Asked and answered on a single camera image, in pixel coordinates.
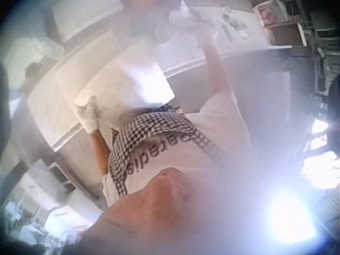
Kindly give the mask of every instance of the white t-shirt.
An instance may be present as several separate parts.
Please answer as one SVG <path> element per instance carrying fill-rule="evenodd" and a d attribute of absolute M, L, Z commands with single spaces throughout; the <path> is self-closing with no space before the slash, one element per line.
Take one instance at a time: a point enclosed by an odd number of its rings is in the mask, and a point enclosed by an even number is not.
<path fill-rule="evenodd" d="M 230 160 L 239 160 L 251 151 L 250 137 L 233 93 L 222 91 L 210 98 L 199 113 L 186 117 Z M 187 135 L 170 134 L 157 145 L 141 151 L 129 165 L 125 185 L 129 194 L 142 190 L 161 170 L 174 167 L 194 179 L 204 178 L 213 162 Z M 110 175 L 103 177 L 108 206 L 119 199 Z"/>

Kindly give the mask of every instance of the black and white checkered apron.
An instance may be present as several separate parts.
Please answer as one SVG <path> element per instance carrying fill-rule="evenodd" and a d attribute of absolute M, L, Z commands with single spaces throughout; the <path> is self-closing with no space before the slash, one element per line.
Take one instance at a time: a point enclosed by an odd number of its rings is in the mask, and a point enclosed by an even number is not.
<path fill-rule="evenodd" d="M 198 131 L 184 114 L 175 113 L 174 108 L 166 104 L 154 112 L 135 117 L 120 132 L 113 130 L 113 150 L 109 156 L 108 171 L 119 197 L 128 194 L 125 186 L 126 170 L 133 150 L 146 139 L 169 132 L 189 135 L 214 162 L 224 157 L 224 152 Z"/>

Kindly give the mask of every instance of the hand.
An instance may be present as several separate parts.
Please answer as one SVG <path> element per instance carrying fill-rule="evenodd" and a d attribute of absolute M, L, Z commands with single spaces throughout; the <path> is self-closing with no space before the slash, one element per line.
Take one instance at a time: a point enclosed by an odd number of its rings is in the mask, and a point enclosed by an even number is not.
<path fill-rule="evenodd" d="M 88 134 L 99 129 L 99 121 L 95 114 L 95 107 L 95 97 L 91 97 L 85 107 L 77 106 L 78 120 Z"/>
<path fill-rule="evenodd" d="M 204 45 L 214 45 L 219 32 L 215 29 L 214 25 L 209 22 L 200 22 L 194 28 L 194 36 L 198 45 L 202 48 Z"/>

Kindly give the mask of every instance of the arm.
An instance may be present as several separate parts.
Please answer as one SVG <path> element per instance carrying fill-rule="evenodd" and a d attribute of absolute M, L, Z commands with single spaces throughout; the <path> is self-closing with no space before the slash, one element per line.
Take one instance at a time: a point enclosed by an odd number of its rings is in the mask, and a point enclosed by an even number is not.
<path fill-rule="evenodd" d="M 95 106 L 96 99 L 95 97 L 91 97 L 86 107 L 78 107 L 78 119 L 90 136 L 99 172 L 101 176 L 104 176 L 108 173 L 107 163 L 110 155 L 110 149 L 100 133 L 99 121 L 95 114 Z"/>
<path fill-rule="evenodd" d="M 102 176 L 107 175 L 107 163 L 110 156 L 110 149 L 99 130 L 95 130 L 93 133 L 91 133 L 90 139 L 97 165 L 99 167 L 99 172 Z"/>
<path fill-rule="evenodd" d="M 213 25 L 202 22 L 196 26 L 194 35 L 207 60 L 209 83 L 212 91 L 215 94 L 222 90 L 232 91 L 232 87 L 228 83 L 225 67 L 214 46 L 218 31 Z"/>
<path fill-rule="evenodd" d="M 212 44 L 203 46 L 203 52 L 207 60 L 209 84 L 214 94 L 222 91 L 232 91 L 228 83 L 226 70 L 217 49 Z"/>

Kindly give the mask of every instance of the man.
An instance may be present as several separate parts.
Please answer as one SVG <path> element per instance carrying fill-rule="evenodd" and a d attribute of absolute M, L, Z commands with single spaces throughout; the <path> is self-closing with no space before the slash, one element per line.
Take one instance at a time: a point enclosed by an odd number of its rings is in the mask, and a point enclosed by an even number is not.
<path fill-rule="evenodd" d="M 131 237 L 134 245 L 147 250 L 154 240 L 166 244 L 199 233 L 214 218 L 210 195 L 225 188 L 215 183 L 221 179 L 217 169 L 231 173 L 231 167 L 240 168 L 250 156 L 249 133 L 214 47 L 218 33 L 202 24 L 194 34 L 206 56 L 215 94 L 199 113 L 184 116 L 160 109 L 138 116 L 120 130 L 110 151 L 99 131 L 95 99 L 79 110 L 109 208 L 72 252 L 119 253 L 118 247 L 133 246 L 123 245 Z M 233 174 L 237 180 L 238 173 Z"/>

